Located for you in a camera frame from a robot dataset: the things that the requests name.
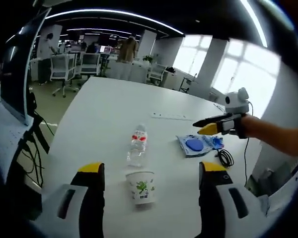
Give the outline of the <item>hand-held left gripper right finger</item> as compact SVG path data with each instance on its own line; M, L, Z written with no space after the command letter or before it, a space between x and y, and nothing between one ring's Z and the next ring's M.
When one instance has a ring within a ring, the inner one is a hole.
M268 196L233 183L223 166L199 163L200 238L258 238L267 220Z

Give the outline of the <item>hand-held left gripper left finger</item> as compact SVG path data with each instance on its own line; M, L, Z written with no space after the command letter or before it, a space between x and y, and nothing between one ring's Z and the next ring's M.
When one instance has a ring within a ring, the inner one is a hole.
M81 167L43 203L43 231L49 238L102 238L105 166Z

